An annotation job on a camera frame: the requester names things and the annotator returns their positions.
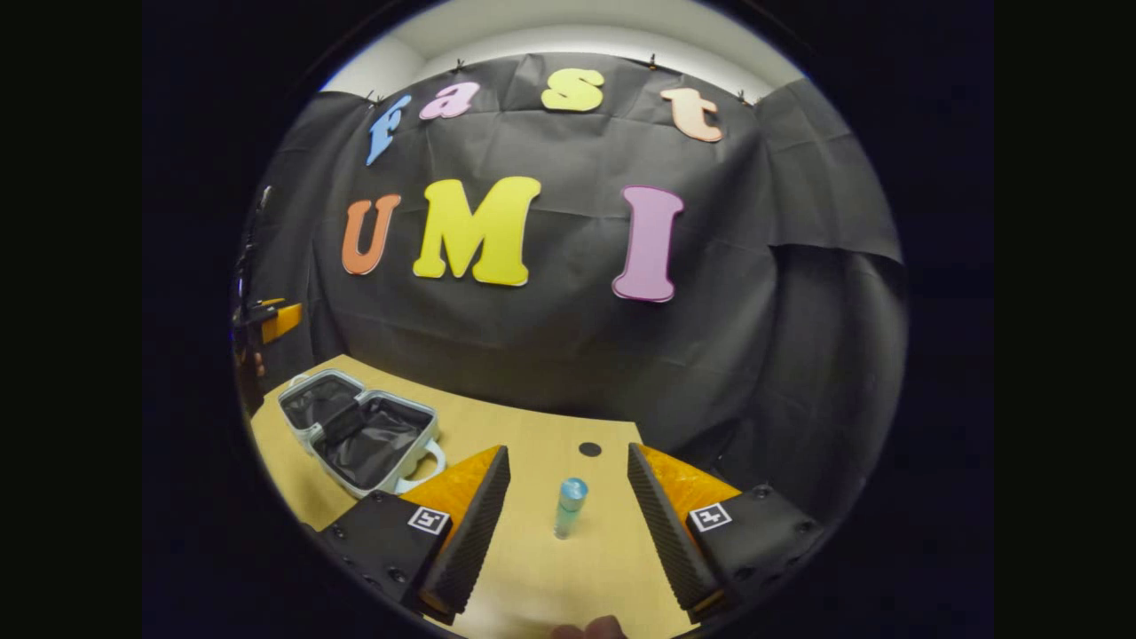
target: black cloth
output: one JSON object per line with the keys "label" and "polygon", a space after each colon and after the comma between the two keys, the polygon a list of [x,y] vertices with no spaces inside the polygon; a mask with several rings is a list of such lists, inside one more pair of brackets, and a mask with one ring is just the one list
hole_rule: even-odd
{"label": "black cloth", "polygon": [[[599,70],[594,111],[548,111],[560,68]],[[421,121],[437,91],[477,82],[463,115]],[[707,143],[659,92],[717,103]],[[403,94],[371,166],[370,125]],[[425,188],[460,180],[476,208],[502,177],[541,182],[520,288],[417,277]],[[666,304],[616,297],[630,209],[620,191],[679,196]],[[304,304],[265,351],[272,388],[340,352],[450,392],[638,424],[644,443],[740,488],[769,481],[825,523],[851,506],[886,437],[907,346],[904,271],[888,207],[855,136],[807,80],[755,106],[682,73],[600,55],[500,58],[378,106],[317,96],[264,179],[251,293]],[[346,208],[402,197],[382,262],[345,272]],[[361,233],[367,249],[374,225]],[[445,423],[445,415],[440,415]]]}

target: bottle cap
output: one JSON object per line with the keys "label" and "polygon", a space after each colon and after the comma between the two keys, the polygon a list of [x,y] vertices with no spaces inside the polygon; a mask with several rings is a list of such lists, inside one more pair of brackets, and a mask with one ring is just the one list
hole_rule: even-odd
{"label": "bottle cap", "polygon": [[569,478],[560,484],[560,506],[565,511],[579,511],[587,497],[587,484],[579,478]]}

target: hand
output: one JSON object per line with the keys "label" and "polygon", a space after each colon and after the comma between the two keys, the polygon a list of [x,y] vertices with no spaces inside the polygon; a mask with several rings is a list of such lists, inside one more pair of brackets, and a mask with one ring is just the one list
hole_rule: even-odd
{"label": "hand", "polygon": [[549,637],[551,639],[627,639],[615,615],[594,619],[584,630],[575,625],[558,625],[552,629]]}

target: orange letter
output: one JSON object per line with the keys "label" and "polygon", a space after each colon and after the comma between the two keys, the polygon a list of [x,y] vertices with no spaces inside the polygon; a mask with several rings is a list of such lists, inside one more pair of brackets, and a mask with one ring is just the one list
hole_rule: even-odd
{"label": "orange letter", "polygon": [[375,219],[375,233],[370,236],[370,248],[366,255],[359,252],[359,233],[362,231],[362,218],[370,210],[370,200],[361,200],[348,207],[348,230],[343,233],[343,268],[348,273],[366,275],[378,266],[378,260],[383,258],[383,247],[386,246],[391,214],[401,201],[399,196],[383,196],[375,202],[378,218]]}
{"label": "orange letter", "polygon": [[698,89],[667,89],[659,93],[663,100],[670,100],[670,114],[679,131],[703,142],[721,140],[721,130],[710,126],[702,111],[718,113],[718,105],[703,100]]}

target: blue bottle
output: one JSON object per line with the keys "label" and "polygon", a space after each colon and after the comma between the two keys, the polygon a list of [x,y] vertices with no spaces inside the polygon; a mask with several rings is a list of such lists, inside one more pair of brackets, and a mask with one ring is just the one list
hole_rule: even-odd
{"label": "blue bottle", "polygon": [[579,478],[569,478],[560,484],[560,500],[557,504],[557,525],[552,533],[557,539],[567,539],[576,525],[576,517],[584,507],[587,484]]}

